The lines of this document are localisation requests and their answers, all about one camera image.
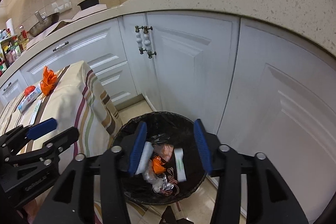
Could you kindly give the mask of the long white blue pouch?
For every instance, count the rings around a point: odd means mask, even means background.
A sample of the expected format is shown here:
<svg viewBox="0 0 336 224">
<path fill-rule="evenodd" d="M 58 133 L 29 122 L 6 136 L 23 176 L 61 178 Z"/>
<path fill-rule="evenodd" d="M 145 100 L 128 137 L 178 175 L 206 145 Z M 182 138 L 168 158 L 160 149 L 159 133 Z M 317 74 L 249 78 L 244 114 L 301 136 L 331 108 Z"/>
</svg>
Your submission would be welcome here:
<svg viewBox="0 0 336 224">
<path fill-rule="evenodd" d="M 147 168 L 147 165 L 149 163 L 152 153 L 153 153 L 153 146 L 149 141 L 146 141 L 142 154 L 141 154 L 138 168 L 135 172 L 135 175 L 144 173 L 146 171 L 146 168 Z"/>
</svg>

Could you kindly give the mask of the small orange bag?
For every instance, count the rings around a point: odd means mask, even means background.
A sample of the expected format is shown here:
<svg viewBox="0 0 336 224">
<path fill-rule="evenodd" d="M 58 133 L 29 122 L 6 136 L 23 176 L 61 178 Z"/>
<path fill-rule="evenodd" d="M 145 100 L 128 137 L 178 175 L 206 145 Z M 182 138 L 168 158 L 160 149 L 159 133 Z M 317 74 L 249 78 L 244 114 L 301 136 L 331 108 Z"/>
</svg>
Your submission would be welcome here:
<svg viewBox="0 0 336 224">
<path fill-rule="evenodd" d="M 152 162 L 153 162 L 153 170 L 155 174 L 162 174 L 166 172 L 166 169 L 163 166 L 165 163 L 162 162 L 162 159 L 159 156 L 155 156 Z"/>
</svg>

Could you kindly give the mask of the orange printed clear bag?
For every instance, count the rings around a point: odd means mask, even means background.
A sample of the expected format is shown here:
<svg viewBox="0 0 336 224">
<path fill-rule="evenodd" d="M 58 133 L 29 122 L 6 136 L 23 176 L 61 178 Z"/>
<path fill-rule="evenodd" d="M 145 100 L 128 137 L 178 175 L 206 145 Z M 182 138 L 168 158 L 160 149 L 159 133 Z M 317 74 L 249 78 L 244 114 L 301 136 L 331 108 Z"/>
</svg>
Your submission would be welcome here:
<svg viewBox="0 0 336 224">
<path fill-rule="evenodd" d="M 154 152 L 161 157 L 165 162 L 169 162 L 174 151 L 174 146 L 171 144 L 155 144 Z"/>
</svg>

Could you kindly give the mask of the clear plastic bag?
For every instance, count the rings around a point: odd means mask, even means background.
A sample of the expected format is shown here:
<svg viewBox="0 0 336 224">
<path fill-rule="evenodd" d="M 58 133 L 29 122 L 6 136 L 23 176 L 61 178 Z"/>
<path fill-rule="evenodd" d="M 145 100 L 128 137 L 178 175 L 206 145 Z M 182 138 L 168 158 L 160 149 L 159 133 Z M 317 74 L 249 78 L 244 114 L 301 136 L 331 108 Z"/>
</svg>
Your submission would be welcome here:
<svg viewBox="0 0 336 224">
<path fill-rule="evenodd" d="M 142 173 L 143 179 L 150 183 L 155 193 L 160 193 L 163 189 L 163 179 L 159 178 L 153 169 L 153 162 L 149 160 L 145 171 Z"/>
</svg>

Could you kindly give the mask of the white snack tube wrapper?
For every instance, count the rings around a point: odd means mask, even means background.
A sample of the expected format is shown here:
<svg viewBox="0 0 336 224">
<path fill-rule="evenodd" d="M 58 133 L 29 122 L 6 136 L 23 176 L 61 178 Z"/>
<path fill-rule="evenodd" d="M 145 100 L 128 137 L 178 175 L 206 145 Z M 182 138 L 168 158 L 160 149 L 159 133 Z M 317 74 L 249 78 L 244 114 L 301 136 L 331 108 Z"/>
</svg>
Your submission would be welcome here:
<svg viewBox="0 0 336 224">
<path fill-rule="evenodd" d="M 36 86 L 36 89 L 29 96 L 25 97 L 23 93 L 24 98 L 22 99 L 21 103 L 17 107 L 18 111 L 21 114 L 24 113 L 26 108 L 28 108 L 30 104 L 33 103 L 39 97 L 41 93 L 42 91 L 39 85 Z"/>
</svg>

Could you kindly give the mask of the red plastic bag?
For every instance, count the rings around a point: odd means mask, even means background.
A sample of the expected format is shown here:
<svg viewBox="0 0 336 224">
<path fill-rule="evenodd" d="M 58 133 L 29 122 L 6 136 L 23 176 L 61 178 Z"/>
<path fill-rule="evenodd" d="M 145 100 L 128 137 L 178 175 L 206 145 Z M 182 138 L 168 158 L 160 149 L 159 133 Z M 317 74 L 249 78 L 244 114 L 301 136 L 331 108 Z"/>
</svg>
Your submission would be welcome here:
<svg viewBox="0 0 336 224">
<path fill-rule="evenodd" d="M 34 86 L 34 85 L 31 85 L 31 86 L 28 86 L 27 88 L 25 88 L 25 90 L 24 90 L 25 97 L 29 96 L 35 89 L 36 89 L 36 86 Z"/>
</svg>

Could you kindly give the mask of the silver foil wrapper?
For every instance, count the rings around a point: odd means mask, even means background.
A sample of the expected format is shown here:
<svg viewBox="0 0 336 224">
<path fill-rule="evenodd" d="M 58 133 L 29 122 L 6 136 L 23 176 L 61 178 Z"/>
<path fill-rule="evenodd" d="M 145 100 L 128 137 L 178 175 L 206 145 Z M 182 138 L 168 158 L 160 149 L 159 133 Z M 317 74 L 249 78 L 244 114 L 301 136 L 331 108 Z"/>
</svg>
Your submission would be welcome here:
<svg viewBox="0 0 336 224">
<path fill-rule="evenodd" d="M 162 186 L 161 186 L 161 193 L 165 196 L 169 196 L 173 193 L 173 189 L 175 187 L 175 179 L 171 175 L 163 175 L 162 177 Z"/>
</svg>

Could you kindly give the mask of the tall orange knotted bag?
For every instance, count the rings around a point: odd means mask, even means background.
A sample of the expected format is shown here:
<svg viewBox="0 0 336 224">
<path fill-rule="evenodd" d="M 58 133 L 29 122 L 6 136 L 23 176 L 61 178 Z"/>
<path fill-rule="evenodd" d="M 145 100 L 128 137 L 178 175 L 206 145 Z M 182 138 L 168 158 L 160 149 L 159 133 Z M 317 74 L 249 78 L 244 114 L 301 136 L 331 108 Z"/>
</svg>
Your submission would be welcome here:
<svg viewBox="0 0 336 224">
<path fill-rule="evenodd" d="M 45 66 L 43 69 L 43 77 L 40 82 L 41 91 L 45 96 L 50 95 L 55 89 L 57 80 L 58 77 L 54 71 Z"/>
</svg>

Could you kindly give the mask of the white green sachet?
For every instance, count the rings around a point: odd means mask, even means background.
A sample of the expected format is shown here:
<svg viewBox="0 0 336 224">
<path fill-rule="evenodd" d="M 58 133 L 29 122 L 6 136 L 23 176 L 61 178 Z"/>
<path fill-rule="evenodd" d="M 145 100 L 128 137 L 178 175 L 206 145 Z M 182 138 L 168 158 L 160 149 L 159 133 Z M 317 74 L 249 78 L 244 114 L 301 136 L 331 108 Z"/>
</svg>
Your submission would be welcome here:
<svg viewBox="0 0 336 224">
<path fill-rule="evenodd" d="M 177 180 L 178 182 L 186 181 L 185 168 L 183 164 L 183 149 L 175 148 L 174 149 L 176 170 L 177 170 Z"/>
<path fill-rule="evenodd" d="M 37 115 L 38 115 L 38 112 L 39 112 L 39 109 L 41 107 L 42 102 L 43 102 L 43 100 L 40 99 L 40 100 L 38 100 L 37 104 L 35 105 L 34 111 L 33 111 L 32 115 L 31 115 L 31 118 L 30 118 L 29 125 L 33 125 L 35 123 L 35 120 L 37 118 Z"/>
</svg>

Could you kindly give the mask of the black trash bin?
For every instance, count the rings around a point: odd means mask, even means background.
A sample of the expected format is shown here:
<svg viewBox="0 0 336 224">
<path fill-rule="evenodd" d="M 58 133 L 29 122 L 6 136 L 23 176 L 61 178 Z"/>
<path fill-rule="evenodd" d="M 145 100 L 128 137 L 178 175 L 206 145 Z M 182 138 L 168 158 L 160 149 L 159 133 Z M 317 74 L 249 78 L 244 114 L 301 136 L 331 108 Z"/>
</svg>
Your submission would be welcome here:
<svg viewBox="0 0 336 224">
<path fill-rule="evenodd" d="M 119 145 L 124 137 L 135 133 L 139 122 L 147 124 L 146 140 L 152 146 L 155 144 L 171 144 L 174 149 L 183 149 L 186 181 L 178 182 L 179 194 L 165 196 L 161 192 L 155 193 L 151 184 L 143 179 L 142 174 L 130 176 L 128 173 L 123 173 L 122 183 L 126 198 L 132 202 L 145 205 L 168 205 L 191 196 L 206 178 L 194 139 L 194 122 L 182 115 L 167 111 L 143 114 L 123 125 L 113 144 Z M 162 162 L 165 163 L 163 166 L 166 170 L 170 167 L 174 169 L 174 177 L 177 180 L 174 151 L 169 162 L 165 162 L 163 159 Z"/>
</svg>

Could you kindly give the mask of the white spice rack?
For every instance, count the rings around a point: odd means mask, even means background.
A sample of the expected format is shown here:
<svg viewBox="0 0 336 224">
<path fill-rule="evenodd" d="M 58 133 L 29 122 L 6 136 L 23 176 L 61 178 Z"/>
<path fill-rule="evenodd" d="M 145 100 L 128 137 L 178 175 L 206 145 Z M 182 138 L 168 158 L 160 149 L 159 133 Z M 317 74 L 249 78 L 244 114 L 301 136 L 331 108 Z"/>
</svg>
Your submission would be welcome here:
<svg viewBox="0 0 336 224">
<path fill-rule="evenodd" d="M 23 48 L 17 36 L 1 40 L 1 75 L 21 56 Z"/>
</svg>

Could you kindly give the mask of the cooking oil bottle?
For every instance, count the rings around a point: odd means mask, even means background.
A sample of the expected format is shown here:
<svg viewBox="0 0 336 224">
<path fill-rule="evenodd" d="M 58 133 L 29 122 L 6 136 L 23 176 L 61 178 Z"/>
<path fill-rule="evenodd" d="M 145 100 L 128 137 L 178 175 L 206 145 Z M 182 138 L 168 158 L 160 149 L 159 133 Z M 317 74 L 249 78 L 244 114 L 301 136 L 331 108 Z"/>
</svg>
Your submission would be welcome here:
<svg viewBox="0 0 336 224">
<path fill-rule="evenodd" d="M 25 51 L 27 49 L 27 43 L 29 42 L 29 35 L 27 34 L 23 25 L 19 26 L 19 30 L 21 33 L 20 35 L 21 46 L 23 51 Z"/>
</svg>

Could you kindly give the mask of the metal wok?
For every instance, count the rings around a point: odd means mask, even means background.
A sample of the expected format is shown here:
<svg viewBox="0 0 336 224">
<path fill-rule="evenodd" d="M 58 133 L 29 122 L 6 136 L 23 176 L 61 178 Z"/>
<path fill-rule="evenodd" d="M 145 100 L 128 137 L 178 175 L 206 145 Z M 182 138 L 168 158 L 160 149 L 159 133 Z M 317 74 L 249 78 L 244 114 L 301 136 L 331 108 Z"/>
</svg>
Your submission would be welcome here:
<svg viewBox="0 0 336 224">
<path fill-rule="evenodd" d="M 29 34 L 32 37 L 36 37 L 39 34 L 41 34 L 43 31 L 45 31 L 47 28 L 52 26 L 53 24 L 57 23 L 59 21 L 59 12 L 55 12 L 53 14 L 50 14 L 49 16 L 45 16 L 44 18 L 41 16 L 39 11 L 35 12 L 35 16 L 38 19 L 38 22 L 32 26 L 29 30 Z"/>
</svg>

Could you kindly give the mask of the paper towel roll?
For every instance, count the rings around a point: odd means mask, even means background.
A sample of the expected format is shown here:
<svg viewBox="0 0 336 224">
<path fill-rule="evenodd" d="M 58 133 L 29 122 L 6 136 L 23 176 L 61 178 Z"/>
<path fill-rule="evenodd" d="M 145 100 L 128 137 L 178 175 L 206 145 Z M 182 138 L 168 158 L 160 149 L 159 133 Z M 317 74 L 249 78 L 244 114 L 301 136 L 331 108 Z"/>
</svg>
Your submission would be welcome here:
<svg viewBox="0 0 336 224">
<path fill-rule="evenodd" d="M 10 18 L 6 21 L 6 28 L 9 29 L 11 35 L 14 35 L 14 27 L 13 27 L 13 20 Z"/>
</svg>

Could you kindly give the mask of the beige stove cover cloth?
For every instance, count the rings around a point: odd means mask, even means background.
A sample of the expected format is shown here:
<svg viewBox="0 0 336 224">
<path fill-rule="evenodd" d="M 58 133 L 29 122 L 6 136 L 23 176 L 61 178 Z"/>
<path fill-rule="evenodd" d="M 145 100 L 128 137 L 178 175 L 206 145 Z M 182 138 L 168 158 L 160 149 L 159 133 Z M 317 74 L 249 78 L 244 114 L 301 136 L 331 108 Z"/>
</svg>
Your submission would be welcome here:
<svg viewBox="0 0 336 224">
<path fill-rule="evenodd" d="M 57 23 L 54 23 L 52 26 L 50 26 L 45 31 L 43 31 L 41 34 L 39 34 L 38 36 L 31 39 L 27 43 L 26 50 L 28 50 L 29 48 L 34 46 L 36 43 L 43 40 L 49 34 L 52 34 L 53 32 L 59 30 L 60 28 L 63 28 L 67 24 L 70 24 L 70 23 L 75 22 L 75 21 L 77 21 L 81 18 L 85 18 L 86 16 L 95 14 L 96 12 L 100 12 L 100 11 L 103 11 L 103 10 L 106 10 L 106 9 L 107 9 L 106 4 L 98 4 L 98 5 L 89 7 L 87 9 L 83 10 L 83 11 L 79 11 L 72 19 L 63 19 L 63 20 L 58 21 Z"/>
</svg>

